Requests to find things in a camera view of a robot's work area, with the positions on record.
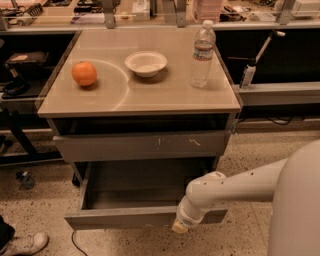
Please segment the bowl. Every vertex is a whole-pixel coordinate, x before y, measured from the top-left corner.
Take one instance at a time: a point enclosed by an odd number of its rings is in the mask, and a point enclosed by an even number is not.
[[[141,51],[129,55],[125,65],[140,77],[153,77],[167,65],[167,58],[158,52]]]

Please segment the gray countertop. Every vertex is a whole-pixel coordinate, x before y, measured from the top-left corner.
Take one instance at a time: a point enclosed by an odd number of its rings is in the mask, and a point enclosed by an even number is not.
[[[207,89],[189,85],[197,28],[85,29],[38,110],[40,117],[94,117],[161,113],[239,112],[239,102],[214,54]],[[124,64],[131,53],[162,53],[168,64],[153,78],[139,78]],[[78,86],[72,66],[91,61],[97,82]]]

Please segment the speckled floor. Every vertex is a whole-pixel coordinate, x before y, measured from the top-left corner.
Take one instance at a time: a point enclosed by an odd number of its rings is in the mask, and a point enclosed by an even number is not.
[[[320,138],[320,121],[240,123],[231,136],[218,170],[231,176],[290,156],[302,145]],[[19,190],[15,173],[29,171],[36,186]],[[79,189],[71,184],[72,169],[63,161],[0,167],[0,214],[22,236],[45,230],[48,246],[38,255],[78,256],[73,230],[64,214],[78,207]],[[271,203],[229,202],[222,223],[201,225],[178,235],[169,227],[78,231],[75,240],[90,256],[265,256]]]

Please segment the orange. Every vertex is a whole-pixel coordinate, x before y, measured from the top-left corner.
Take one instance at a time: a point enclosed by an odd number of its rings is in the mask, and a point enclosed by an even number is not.
[[[92,85],[97,80],[97,70],[89,61],[80,61],[72,67],[72,77],[80,86]]]

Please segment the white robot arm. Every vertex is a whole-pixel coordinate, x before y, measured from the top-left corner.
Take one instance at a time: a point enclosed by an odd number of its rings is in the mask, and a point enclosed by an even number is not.
[[[230,178],[213,172],[191,181],[173,230],[196,227],[218,201],[273,202],[268,255],[320,255],[320,140]]]
[[[187,232],[196,227],[214,203],[221,201],[272,201],[279,174],[287,159],[229,178],[211,172],[191,181],[177,210],[173,229]]]

